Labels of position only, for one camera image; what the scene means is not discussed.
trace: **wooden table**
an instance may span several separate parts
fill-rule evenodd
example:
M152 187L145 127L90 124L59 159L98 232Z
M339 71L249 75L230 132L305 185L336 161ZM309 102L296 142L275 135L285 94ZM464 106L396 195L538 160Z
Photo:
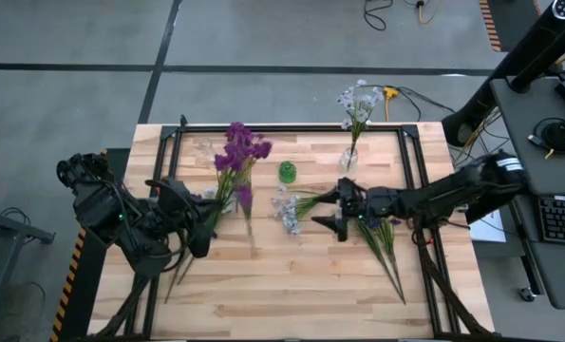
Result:
M419 127L430 181L453 171L440 123ZM153 175L160 125L137 127L125 184L137 197L148 196L144 180ZM337 242L327 228L306 218L302 233L289 236L273 217L271 198L279 181L277 166L292 161L298 170L292 189L324 192L339 177L338 159L348 147L349 133L275 133L268 159L253 169L254 240L251 252L240 214L229 214L217 227L210 254L196 260L186 278L163 303L173 272L160 277L153 338L274 339L274 338L396 338L431 337L424 281L416 246L405 224L396 228L395 250L405 289L406 305L396 295L381 264L351 230L347 242ZM216 185L215 168L197 150L201 139L221 150L221 134L184 134L177 176L195 193ZM419 175L409 143L414 179ZM365 132L358 142L359 166L353 176L365 187L404 188L405 177L395 134ZM163 170L168 170L165 163ZM313 215L328 215L321 204ZM462 215L452 221L465 224ZM453 289L485 328L493 330L469 232L452 226L441 230ZM102 328L130 291L133 273L117 247L108 250L90 332ZM448 321L443 297L437 292L443 326ZM142 317L138 314L137 329Z

